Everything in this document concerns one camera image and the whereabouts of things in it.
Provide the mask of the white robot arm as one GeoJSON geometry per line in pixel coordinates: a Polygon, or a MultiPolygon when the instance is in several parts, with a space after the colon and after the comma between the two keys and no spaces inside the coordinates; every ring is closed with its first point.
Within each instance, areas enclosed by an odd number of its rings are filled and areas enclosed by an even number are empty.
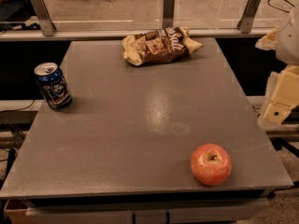
{"type": "Polygon", "coordinates": [[[299,106],[299,4],[278,27],[260,38],[255,47],[273,50],[276,58],[287,64],[281,72],[270,73],[259,112],[259,126],[272,130],[299,106]]]}

